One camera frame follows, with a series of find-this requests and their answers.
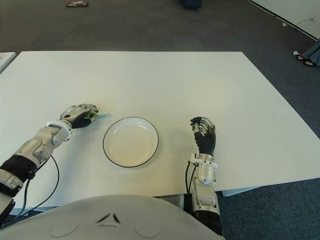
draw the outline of sandal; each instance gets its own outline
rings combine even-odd
[[[310,61],[310,60],[305,61],[303,64],[306,65],[306,66],[308,66],[308,67],[316,67],[316,66],[317,66],[314,62],[312,62],[312,61]]]
[[[295,59],[297,59],[298,61],[304,61],[304,62],[308,61],[308,59],[304,58],[304,57],[303,57],[303,56],[301,56],[301,55],[296,56],[296,58],[295,58]]]

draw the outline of gray carpet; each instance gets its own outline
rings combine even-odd
[[[1,0],[0,51],[242,51],[320,137],[320,67],[292,55],[314,41],[263,10],[245,0],[204,0],[199,11],[177,0],[89,2]],[[319,179],[219,196],[225,237],[318,240],[319,199]]]

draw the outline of black bag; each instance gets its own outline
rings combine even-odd
[[[182,5],[185,8],[189,8],[189,9],[199,9],[202,4],[202,0],[181,0],[181,1],[182,1]]]

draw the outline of green object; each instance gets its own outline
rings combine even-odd
[[[87,116],[85,116],[85,119],[90,119],[92,117],[95,117],[95,118],[100,118],[100,117],[104,117],[104,116],[107,116],[108,113],[107,112],[90,112]]]

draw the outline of person's foot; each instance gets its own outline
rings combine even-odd
[[[305,61],[304,63],[303,63],[304,65],[307,65],[308,67],[315,67],[315,66],[317,66],[314,62],[312,62],[312,61]]]
[[[299,61],[306,61],[307,60],[301,55],[297,56],[296,59],[299,60]]]

